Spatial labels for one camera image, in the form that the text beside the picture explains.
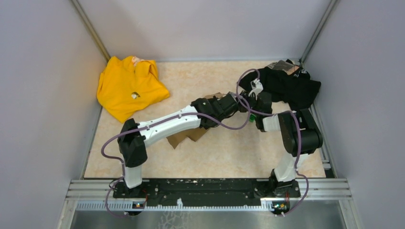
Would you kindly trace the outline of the brown cardboard box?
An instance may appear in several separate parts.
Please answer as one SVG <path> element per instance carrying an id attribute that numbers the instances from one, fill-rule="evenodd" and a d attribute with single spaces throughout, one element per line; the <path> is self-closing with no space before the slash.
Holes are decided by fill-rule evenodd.
<path id="1" fill-rule="evenodd" d="M 223 93 L 215 93 L 215 94 L 207 95 L 204 98 L 213 98 L 214 95 L 219 98 L 225 96 L 225 94 L 223 94 Z M 212 120 L 210 120 L 206 117 L 202 116 L 201 118 L 202 118 L 201 124 L 203 124 L 203 127 L 198 126 L 196 128 L 183 130 L 183 131 L 180 131 L 178 133 L 175 133 L 175 134 L 172 134 L 172 135 L 166 137 L 166 139 L 168 140 L 169 144 L 173 147 L 173 149 L 175 149 L 186 138 L 188 138 L 194 142 L 197 142 L 204 134 L 206 134 L 208 132 L 209 128 L 212 125 L 218 126 L 218 124 L 216 124 L 215 122 L 213 122 Z"/>

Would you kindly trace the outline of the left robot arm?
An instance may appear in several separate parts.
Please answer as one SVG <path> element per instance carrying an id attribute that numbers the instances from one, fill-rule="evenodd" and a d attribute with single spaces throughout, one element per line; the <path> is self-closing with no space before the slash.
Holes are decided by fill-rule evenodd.
<path id="1" fill-rule="evenodd" d="M 147 147 L 168 136 L 190 129 L 210 129 L 238 111 L 236 96 L 198 98 L 190 105 L 164 117 L 147 122 L 127 120 L 117 139 L 124 158 L 124 191 L 136 198 L 142 194 L 142 164 L 148 159 Z"/>

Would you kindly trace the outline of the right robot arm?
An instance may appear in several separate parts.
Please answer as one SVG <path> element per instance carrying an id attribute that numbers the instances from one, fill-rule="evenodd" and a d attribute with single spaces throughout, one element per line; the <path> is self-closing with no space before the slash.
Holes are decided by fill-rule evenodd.
<path id="1" fill-rule="evenodd" d="M 242 91 L 254 115 L 256 128 L 261 132 L 279 131 L 285 151 L 283 158 L 269 177 L 268 189 L 275 197 L 297 190 L 296 171 L 316 149 L 323 145 L 323 136 L 309 109 L 272 114 L 271 94 L 259 95 Z"/>

